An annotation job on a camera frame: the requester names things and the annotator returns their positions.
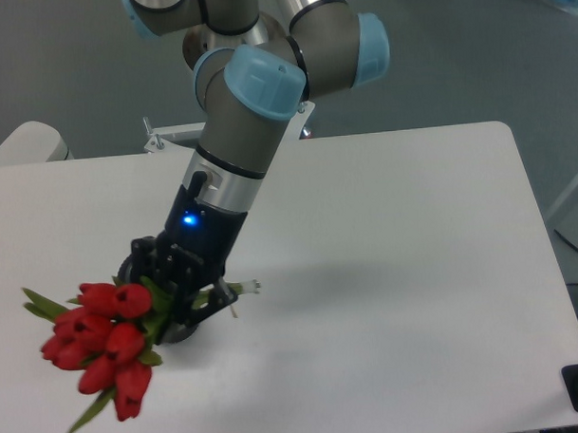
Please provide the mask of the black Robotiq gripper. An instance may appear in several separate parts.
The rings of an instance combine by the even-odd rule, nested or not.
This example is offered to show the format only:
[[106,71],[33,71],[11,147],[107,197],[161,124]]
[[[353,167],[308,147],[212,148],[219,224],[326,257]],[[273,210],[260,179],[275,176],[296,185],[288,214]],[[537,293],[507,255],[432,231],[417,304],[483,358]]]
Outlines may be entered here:
[[164,278],[178,286],[171,312],[176,327],[194,327],[238,299],[238,284],[222,277],[247,214],[206,204],[198,198],[202,188],[201,181],[180,186],[164,230],[157,239],[132,240],[131,254],[121,263],[127,284],[143,277],[158,284],[160,263]]

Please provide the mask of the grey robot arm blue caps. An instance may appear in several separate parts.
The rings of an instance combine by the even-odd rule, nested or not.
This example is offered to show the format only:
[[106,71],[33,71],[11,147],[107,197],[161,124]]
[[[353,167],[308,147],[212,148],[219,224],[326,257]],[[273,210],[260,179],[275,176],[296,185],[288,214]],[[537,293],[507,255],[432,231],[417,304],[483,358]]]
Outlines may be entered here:
[[380,79],[388,35],[347,0],[277,0],[286,35],[248,40],[258,0],[121,0],[141,34],[160,37],[202,25],[217,42],[194,66],[207,120],[163,231],[134,240],[119,274],[150,278],[173,298],[163,330],[194,329],[237,300],[225,263],[299,106]]

